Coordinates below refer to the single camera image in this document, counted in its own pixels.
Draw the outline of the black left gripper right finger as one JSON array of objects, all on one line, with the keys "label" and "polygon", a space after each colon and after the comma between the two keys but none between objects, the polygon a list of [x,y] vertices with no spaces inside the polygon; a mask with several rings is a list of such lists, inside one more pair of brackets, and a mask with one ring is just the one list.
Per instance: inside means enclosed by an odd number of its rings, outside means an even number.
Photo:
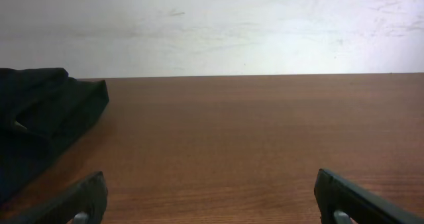
[{"label": "black left gripper right finger", "polygon": [[322,224],[416,224],[423,219],[357,186],[328,169],[320,169],[314,195]]}]

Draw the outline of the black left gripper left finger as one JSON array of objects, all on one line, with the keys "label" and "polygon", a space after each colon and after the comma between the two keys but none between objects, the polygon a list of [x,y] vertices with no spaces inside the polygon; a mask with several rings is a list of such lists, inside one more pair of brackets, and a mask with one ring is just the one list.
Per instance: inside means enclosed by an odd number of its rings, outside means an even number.
[{"label": "black left gripper left finger", "polygon": [[94,172],[56,197],[1,220],[1,224],[100,224],[107,209],[107,196],[103,173]]}]

